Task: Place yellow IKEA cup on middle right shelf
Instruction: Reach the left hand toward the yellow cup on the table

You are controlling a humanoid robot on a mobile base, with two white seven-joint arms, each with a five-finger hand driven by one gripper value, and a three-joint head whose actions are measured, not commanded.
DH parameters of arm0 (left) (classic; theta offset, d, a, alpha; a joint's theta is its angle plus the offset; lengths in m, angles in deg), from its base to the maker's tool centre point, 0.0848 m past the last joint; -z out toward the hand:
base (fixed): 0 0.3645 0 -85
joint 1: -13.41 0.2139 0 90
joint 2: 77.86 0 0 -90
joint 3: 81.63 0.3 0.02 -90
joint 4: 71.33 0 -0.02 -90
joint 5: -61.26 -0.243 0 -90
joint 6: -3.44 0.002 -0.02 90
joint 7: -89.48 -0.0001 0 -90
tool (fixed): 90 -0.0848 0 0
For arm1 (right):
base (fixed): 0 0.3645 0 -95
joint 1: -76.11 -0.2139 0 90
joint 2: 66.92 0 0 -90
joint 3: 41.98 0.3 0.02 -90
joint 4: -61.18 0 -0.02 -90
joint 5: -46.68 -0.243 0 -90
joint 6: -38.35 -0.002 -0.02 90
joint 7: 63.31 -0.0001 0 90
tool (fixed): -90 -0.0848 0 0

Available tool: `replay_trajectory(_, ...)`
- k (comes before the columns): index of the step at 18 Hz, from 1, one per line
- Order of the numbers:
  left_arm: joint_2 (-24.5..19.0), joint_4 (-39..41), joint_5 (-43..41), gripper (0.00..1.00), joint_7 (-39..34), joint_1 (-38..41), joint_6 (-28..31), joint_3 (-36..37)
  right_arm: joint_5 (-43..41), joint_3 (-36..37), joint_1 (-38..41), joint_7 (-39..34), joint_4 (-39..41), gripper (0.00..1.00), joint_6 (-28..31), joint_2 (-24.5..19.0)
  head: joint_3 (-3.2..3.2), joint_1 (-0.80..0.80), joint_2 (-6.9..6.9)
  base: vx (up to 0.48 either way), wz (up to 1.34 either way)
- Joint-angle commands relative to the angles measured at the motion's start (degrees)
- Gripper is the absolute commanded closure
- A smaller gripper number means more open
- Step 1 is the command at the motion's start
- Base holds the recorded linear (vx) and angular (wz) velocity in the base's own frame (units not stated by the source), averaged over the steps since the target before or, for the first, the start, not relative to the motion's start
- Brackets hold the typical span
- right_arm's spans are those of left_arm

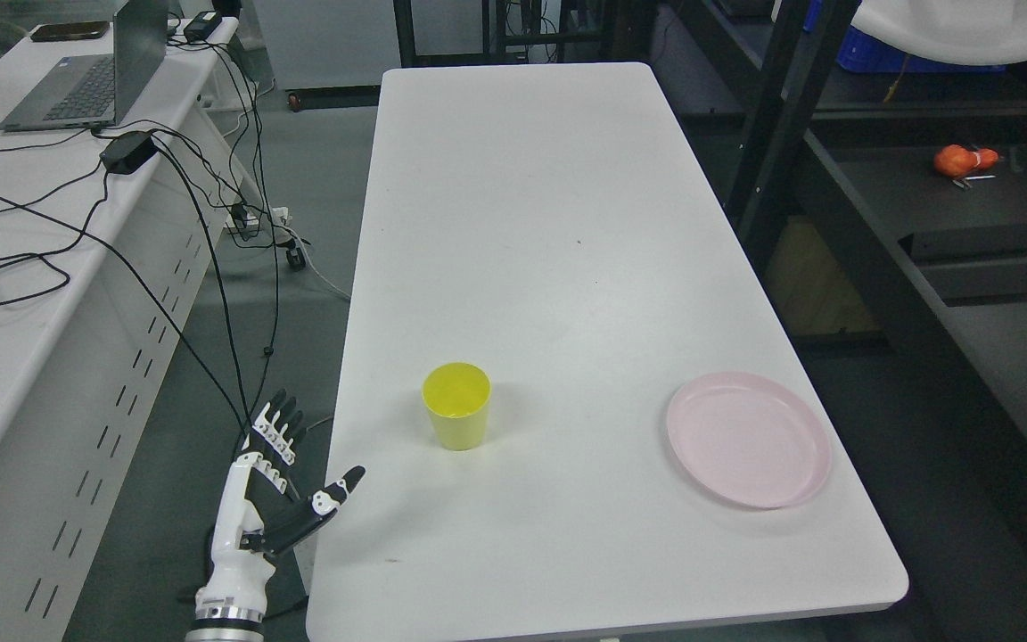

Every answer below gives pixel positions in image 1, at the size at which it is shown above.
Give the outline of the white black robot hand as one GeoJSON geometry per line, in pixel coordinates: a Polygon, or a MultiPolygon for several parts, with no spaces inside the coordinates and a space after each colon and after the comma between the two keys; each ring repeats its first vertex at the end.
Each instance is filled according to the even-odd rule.
{"type": "Polygon", "coordinates": [[[366,468],[306,497],[291,482],[306,433],[297,399],[277,391],[252,420],[228,468],[210,542],[211,574],[196,590],[194,619],[249,619],[264,626],[267,583],[278,556],[317,532],[346,503],[366,468]]]}

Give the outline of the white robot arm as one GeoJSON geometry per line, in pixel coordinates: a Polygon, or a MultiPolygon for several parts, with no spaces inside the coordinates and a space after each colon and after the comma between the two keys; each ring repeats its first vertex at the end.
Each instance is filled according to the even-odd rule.
{"type": "Polygon", "coordinates": [[[262,624],[249,619],[205,618],[193,621],[185,634],[188,641],[264,642],[262,624]]]}

